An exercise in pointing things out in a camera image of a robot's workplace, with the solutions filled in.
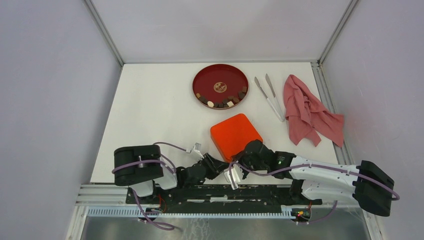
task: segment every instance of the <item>white table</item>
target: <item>white table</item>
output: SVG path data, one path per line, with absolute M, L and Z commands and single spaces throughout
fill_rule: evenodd
M 294 145 L 288 134 L 287 122 L 281 123 L 264 96 L 255 85 L 258 77 L 262 88 L 271 96 L 265 82 L 268 74 L 280 105 L 284 108 L 282 89 L 290 74 L 296 75 L 319 98 L 311 64 L 307 62 L 229 63 L 240 69 L 249 80 L 249 92 L 237 106 L 216 110 L 203 106 L 193 94 L 195 75 L 211 63 L 125 64 L 98 151 L 92 183 L 113 183 L 114 151 L 120 147 L 150 145 L 169 142 L 183 148 L 201 143 L 201 152 L 210 153 L 222 160 L 211 140 L 210 128 L 236 114 L 243 113 L 273 151 L 292 152 L 297 155 L 337 164 L 333 143 L 319 135 L 321 143 L 315 147 L 308 139 Z M 161 152 L 175 165 L 189 167 L 196 160 L 189 154 L 161 145 Z M 242 184 L 290 184 L 290 180 L 272 176 L 249 174 Z M 228 184 L 221 174 L 206 184 Z

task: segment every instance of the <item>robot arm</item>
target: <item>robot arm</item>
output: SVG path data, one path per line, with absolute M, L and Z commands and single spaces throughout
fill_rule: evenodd
M 259 140 L 248 143 L 234 160 L 243 168 L 239 170 L 236 165 L 231 168 L 231 175 L 236 175 L 235 179 L 239 182 L 252 171 L 267 170 L 275 178 L 292 179 L 292 193 L 309 200 L 357 202 L 372 214 L 390 215 L 395 182 L 370 161 L 363 160 L 360 165 L 329 164 L 289 152 L 273 152 Z M 278 172 L 289 167 L 293 169 Z M 231 181 L 229 170 L 224 174 L 232 188 L 236 189 L 237 183 Z
M 170 169 L 160 160 L 157 145 L 122 147 L 114 152 L 117 186 L 130 186 L 139 197 L 150 196 L 156 185 L 163 190 L 174 188 L 190 191 L 214 179 L 222 172 L 233 190 L 248 174 L 292 179 L 285 198 L 302 201 L 328 200 L 347 204 L 357 202 L 367 212 L 387 217 L 390 215 L 394 181 L 374 163 L 362 161 L 360 165 L 338 165 L 314 161 L 293 153 L 272 151 L 261 141 L 248 143 L 243 151 L 226 163 L 202 155 L 200 146 L 186 150 L 200 160 L 190 167 Z M 260 174 L 254 171 L 265 170 Z

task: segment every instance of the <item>metal floor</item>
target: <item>metal floor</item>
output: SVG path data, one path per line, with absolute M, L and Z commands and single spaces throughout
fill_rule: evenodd
M 317 219 L 329 212 L 312 209 Z M 327 220 L 299 225 L 289 219 L 157 218 L 176 226 L 160 230 L 129 217 L 87 217 L 82 240 L 370 240 L 359 208 L 338 208 Z

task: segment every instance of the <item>wire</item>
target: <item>wire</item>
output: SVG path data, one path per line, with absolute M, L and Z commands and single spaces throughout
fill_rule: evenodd
M 168 146 L 171 146 L 173 148 L 179 149 L 181 151 L 184 151 L 184 152 L 186 151 L 184 148 L 182 148 L 180 146 L 177 146 L 177 145 L 174 145 L 174 144 L 169 143 L 169 142 L 157 141 L 157 142 L 154 142 L 153 143 L 153 145 L 158 145 L 158 144 L 168 145 Z M 166 159 L 169 162 L 169 164 L 171 164 L 171 166 L 173 168 L 173 171 L 176 173 L 177 172 L 177 168 L 175 167 L 174 163 L 169 158 L 167 158 L 165 155 L 163 155 L 163 154 L 160 154 L 160 155 L 162 156 L 162 158 Z
M 154 143 L 153 143 L 153 145 L 158 145 L 158 144 L 164 144 L 164 145 L 171 146 L 171 147 L 173 147 L 173 148 L 179 149 L 179 150 L 184 151 L 184 152 L 186 151 L 186 149 L 185 149 L 185 148 L 182 148 L 182 147 L 180 147 L 180 146 L 174 145 L 174 144 L 169 143 L 169 142 L 157 141 L 157 142 L 154 142 Z
M 112 170 L 112 174 L 115 174 L 117 171 L 128 168 L 128 167 L 132 167 L 132 166 L 136 166 L 139 164 L 161 164 L 164 165 L 166 169 L 168 169 L 172 174 L 174 174 L 175 172 L 164 162 L 161 160 L 157 160 L 157 159 L 150 159 L 150 160 L 141 160 L 141 161 L 134 161 L 134 162 L 130 162 L 118 167 L 115 167 Z
M 304 167 L 327 169 L 327 170 L 331 170 L 331 171 L 335 171 L 335 172 L 339 172 L 339 173 L 351 174 L 353 176 L 357 176 L 357 177 L 360 177 L 362 179 L 368 180 L 368 181 L 370 181 L 370 182 L 378 185 L 379 187 L 383 188 L 384 190 L 386 190 L 387 192 L 391 193 L 392 195 L 394 195 L 395 197 L 391 199 L 392 201 L 397 201 L 397 200 L 401 199 L 401 197 L 399 196 L 399 194 L 397 194 L 395 191 L 393 191 L 392 189 L 390 189 L 389 187 L 387 187 L 383 183 L 381 183 L 381 182 L 379 182 L 379 181 L 377 181 L 377 180 L 375 180 L 375 179 L 373 179 L 373 178 L 371 178 L 369 176 L 365 176 L 363 174 L 356 173 L 356 172 L 348 172 L 347 170 L 336 168 L 336 167 L 332 167 L 332 166 L 324 166 L 324 165 L 319 165 L 319 164 L 306 164 L 306 163 L 303 163 L 303 164 L 299 164 L 299 165 L 295 165 L 295 166 L 288 166 L 288 167 L 280 168 L 278 170 L 275 170 L 275 171 L 272 171 L 272 172 L 269 172 L 269 173 L 257 173 L 257 172 L 254 172 L 254 171 L 250 170 L 250 169 L 247 169 L 246 167 L 244 167 L 240 163 L 233 161 L 233 162 L 230 162 L 230 164 L 228 166 L 229 178 L 230 178 L 231 183 L 232 183 L 233 186 L 236 184 L 234 182 L 233 173 L 231 171 L 231 167 L 233 165 L 237 165 L 240 168 L 248 171 L 249 173 L 254 174 L 254 175 L 257 175 L 257 176 L 261 176 L 261 177 L 271 176 L 271 175 L 274 175 L 274 174 L 277 174 L 277 173 L 289 171 L 289 170 L 292 170 L 292 169 L 304 168 Z
M 134 189 L 132 189 L 132 194 L 134 195 L 135 203 L 137 204 L 138 208 L 140 209 L 141 214 L 144 216 L 144 218 L 145 218 L 145 219 L 146 219 L 146 221 L 147 221 L 147 222 L 145 222 L 145 223 L 147 223 L 147 224 L 151 224 L 151 225 L 153 225 L 153 226 L 157 227 L 158 229 L 165 230 L 165 231 L 172 231 L 172 230 L 174 230 L 174 229 L 175 229 L 175 226 L 174 226 L 174 225 L 172 225 L 172 224 L 169 224 L 169 223 L 166 223 L 166 222 L 155 222 L 155 221 L 152 221 L 152 220 L 151 220 L 151 219 L 147 216 L 147 214 L 146 214 L 146 213 L 145 213 L 145 211 L 143 210 L 142 206 L 140 205 L 140 202 L 139 202 L 139 198 L 138 198 L 137 192 L 136 192 Z
M 308 212 L 309 212 L 309 220 L 312 218 L 312 209 L 308 209 Z
M 159 196 L 159 206 L 161 206 L 161 204 L 160 204 L 160 202 L 163 202 L 164 203 L 164 205 L 165 205 L 165 207 L 164 207 L 164 209 L 163 209 L 163 213 L 165 213 L 165 211 L 167 210 L 167 202 L 165 201 L 165 199 L 163 199 L 162 197 L 161 197 L 161 195 L 159 194 L 158 195 Z
M 177 172 L 177 167 L 175 167 L 174 163 L 165 155 L 163 155 L 162 153 L 160 154 L 160 156 L 162 158 L 164 158 L 166 161 L 168 161 L 169 164 L 171 164 L 172 168 L 173 168 L 173 172 L 176 173 Z
M 324 220 L 328 219 L 336 211 L 337 203 L 338 203 L 338 201 L 335 201 L 334 202 L 334 205 L 332 206 L 331 211 L 327 215 L 325 215 L 324 217 L 321 217 L 321 218 L 319 218 L 317 220 L 313 220 L 313 221 L 307 221 L 307 222 L 299 222 L 299 221 L 297 221 L 296 224 L 301 224 L 301 225 L 316 224 L 318 222 L 321 222 L 321 221 L 324 221 Z
M 306 221 L 309 221 L 309 219 L 310 219 L 310 218 L 306 218 L 306 217 L 304 217 L 304 216 L 302 216 L 302 215 L 299 215 L 299 217 L 301 217 L 301 218 L 305 219 Z

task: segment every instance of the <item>gold emblem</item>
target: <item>gold emblem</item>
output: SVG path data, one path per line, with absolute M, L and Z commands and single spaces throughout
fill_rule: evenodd
M 217 93 L 223 93 L 227 90 L 227 85 L 225 83 L 223 83 L 222 81 L 219 81 L 219 82 L 215 83 L 215 85 L 213 85 L 213 89 Z

